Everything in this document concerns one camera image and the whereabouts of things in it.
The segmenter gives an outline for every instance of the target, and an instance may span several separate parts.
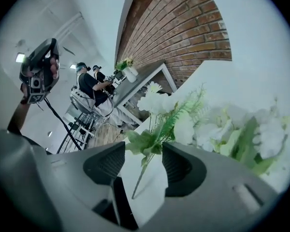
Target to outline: white ceiling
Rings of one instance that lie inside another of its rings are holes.
[[[76,23],[69,23],[76,15],[80,15]],[[65,29],[69,29],[66,36],[60,37]],[[61,81],[75,78],[69,69],[71,64],[100,58],[86,21],[73,0],[18,0],[0,25],[0,63],[17,85],[20,64],[15,63],[16,54],[28,55],[45,39],[54,36],[60,45]]]

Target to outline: table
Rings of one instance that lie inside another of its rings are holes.
[[[134,116],[127,108],[124,107],[124,104],[136,94],[150,79],[152,79],[158,72],[162,71],[166,80],[168,81],[173,92],[177,91],[177,87],[169,73],[164,61],[158,61],[147,66],[144,66],[141,69],[138,69],[138,75],[136,76],[136,81],[130,83],[127,79],[121,82],[118,87],[115,89],[117,94],[113,97],[114,107],[118,107],[124,114],[134,120],[136,123],[141,125],[141,121]]]

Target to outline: potted plant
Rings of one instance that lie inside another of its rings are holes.
[[[127,67],[128,67],[128,64],[126,60],[122,60],[118,62],[115,66],[117,70],[122,71],[124,73],[124,75],[127,77],[129,82],[134,83],[136,81],[136,77]]]
[[[125,61],[126,61],[128,67],[129,67],[130,71],[132,72],[132,74],[137,76],[139,73],[137,72],[136,68],[132,66],[133,65],[133,59],[126,58]]]

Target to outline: black t-shirt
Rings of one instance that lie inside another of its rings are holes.
[[[96,103],[95,106],[99,106],[101,103],[105,102],[108,98],[102,90],[94,91],[92,88],[98,81],[94,79],[88,73],[83,73],[78,78],[79,89],[87,94],[90,98],[93,99],[93,92],[95,92]]]
[[[100,82],[104,83],[105,75],[101,72],[94,73],[95,78]]]

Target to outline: cable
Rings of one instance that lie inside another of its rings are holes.
[[[117,135],[117,137],[114,139],[113,143],[115,143],[116,139],[120,136],[120,134]]]
[[[78,150],[82,150],[81,147],[76,142],[76,140],[74,139],[74,137],[71,134],[71,132],[70,132],[69,128],[67,127],[67,125],[63,122],[63,120],[60,118],[60,116],[58,115],[58,113],[55,111],[55,109],[49,103],[49,100],[47,98],[45,98],[44,100],[46,102],[46,105],[49,107],[49,109],[52,110],[53,114],[61,121],[61,123],[63,124],[64,128],[67,130],[69,136],[71,137],[71,139],[72,139],[73,143],[75,144],[75,146],[77,147],[77,149]]]

